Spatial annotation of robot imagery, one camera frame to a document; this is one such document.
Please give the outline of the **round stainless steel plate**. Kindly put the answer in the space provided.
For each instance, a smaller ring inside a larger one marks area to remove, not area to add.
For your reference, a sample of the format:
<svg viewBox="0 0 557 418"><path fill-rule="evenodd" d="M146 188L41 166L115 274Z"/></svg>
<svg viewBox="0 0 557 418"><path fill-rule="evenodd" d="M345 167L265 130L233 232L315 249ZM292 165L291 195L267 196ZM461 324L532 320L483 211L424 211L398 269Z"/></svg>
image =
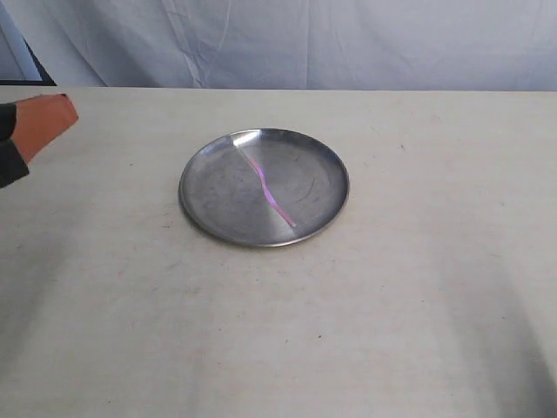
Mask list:
<svg viewBox="0 0 557 418"><path fill-rule="evenodd" d="M267 203L241 148L265 173L291 228ZM297 131L256 128L212 140L186 164L178 184L184 215L202 232L226 243L281 247L325 230L346 205L350 179L339 155Z"/></svg>

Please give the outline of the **white backdrop cloth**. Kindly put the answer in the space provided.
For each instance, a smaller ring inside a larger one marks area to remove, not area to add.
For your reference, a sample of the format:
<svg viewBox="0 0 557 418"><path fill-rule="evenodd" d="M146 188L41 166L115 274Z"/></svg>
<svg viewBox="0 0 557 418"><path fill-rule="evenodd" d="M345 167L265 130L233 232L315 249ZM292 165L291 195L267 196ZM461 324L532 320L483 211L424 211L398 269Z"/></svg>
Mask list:
<svg viewBox="0 0 557 418"><path fill-rule="evenodd" d="M65 86L553 91L553 1L6 1Z"/></svg>

